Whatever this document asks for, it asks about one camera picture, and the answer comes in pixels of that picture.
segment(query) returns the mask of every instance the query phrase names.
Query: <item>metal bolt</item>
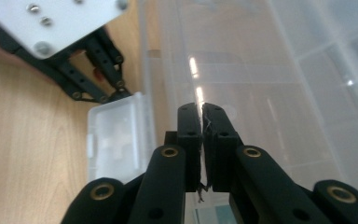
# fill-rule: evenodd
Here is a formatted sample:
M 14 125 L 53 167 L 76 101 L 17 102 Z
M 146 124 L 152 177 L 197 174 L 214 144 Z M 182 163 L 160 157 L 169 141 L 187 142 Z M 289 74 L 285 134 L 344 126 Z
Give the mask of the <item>metal bolt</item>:
M 48 55 L 50 53 L 51 47 L 47 42 L 37 42 L 34 45 L 34 50 L 41 55 Z
M 127 6 L 129 5 L 127 0 L 117 0 L 117 6 L 121 9 L 124 10 L 127 8 Z
M 101 96 L 100 101 L 101 101 L 101 103 L 106 103 L 107 102 L 107 97 L 106 96 Z
M 126 85 L 126 83 L 124 82 L 124 80 L 120 80 L 120 81 L 118 81 L 118 82 L 116 83 L 116 85 L 117 85 L 119 88 L 123 88 L 123 87 Z
M 31 3 L 27 6 L 27 10 L 32 13 L 38 13 L 40 10 L 40 7 L 37 4 Z
M 78 91 L 75 91 L 74 93 L 72 93 L 72 97 L 74 97 L 74 99 L 80 99 L 81 98 L 81 93 Z
M 123 57 L 121 57 L 121 56 L 117 56 L 115 58 L 115 60 L 116 60 L 117 63 L 123 63 Z
M 51 18 L 42 17 L 42 19 L 40 19 L 40 24 L 42 24 L 44 26 L 50 26 L 52 24 Z

